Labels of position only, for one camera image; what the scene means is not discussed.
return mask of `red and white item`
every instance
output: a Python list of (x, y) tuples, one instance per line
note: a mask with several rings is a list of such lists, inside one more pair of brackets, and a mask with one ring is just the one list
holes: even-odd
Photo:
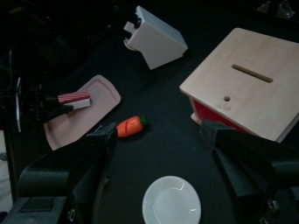
[(74, 109), (86, 108), (90, 106), (90, 91), (79, 91), (58, 96), (59, 102), (63, 105), (72, 106)]
[(113, 108), (121, 103), (121, 95), (113, 83), (96, 75), (79, 91), (90, 92), (91, 105), (56, 116), (44, 125), (51, 149), (55, 151), (78, 141), (99, 123)]

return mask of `slot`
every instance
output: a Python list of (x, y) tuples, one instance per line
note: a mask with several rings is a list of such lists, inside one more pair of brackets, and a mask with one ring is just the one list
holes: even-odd
[(262, 73), (257, 73), (251, 71), (250, 69), (245, 68), (243, 66), (233, 65), (231, 67), (239, 70), (242, 73), (251, 75), (253, 77), (261, 79), (265, 82), (271, 83), (274, 81), (270, 77), (265, 76)]

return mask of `white plate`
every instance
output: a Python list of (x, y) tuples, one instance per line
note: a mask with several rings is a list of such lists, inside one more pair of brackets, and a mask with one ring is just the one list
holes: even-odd
[(146, 224), (199, 224), (202, 203), (191, 184), (182, 178), (159, 178), (143, 201)]

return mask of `wooden box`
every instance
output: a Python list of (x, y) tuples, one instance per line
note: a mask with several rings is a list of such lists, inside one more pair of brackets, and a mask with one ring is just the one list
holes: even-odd
[(299, 120), (299, 44), (237, 28), (181, 90), (193, 119), (281, 142)]

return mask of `orange object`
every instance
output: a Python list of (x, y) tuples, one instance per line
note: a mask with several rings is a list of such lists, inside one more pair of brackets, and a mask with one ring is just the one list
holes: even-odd
[(119, 137), (130, 137), (135, 133), (141, 132), (145, 129), (145, 126), (149, 124), (145, 116), (133, 116), (127, 120), (125, 120), (118, 126), (118, 136)]

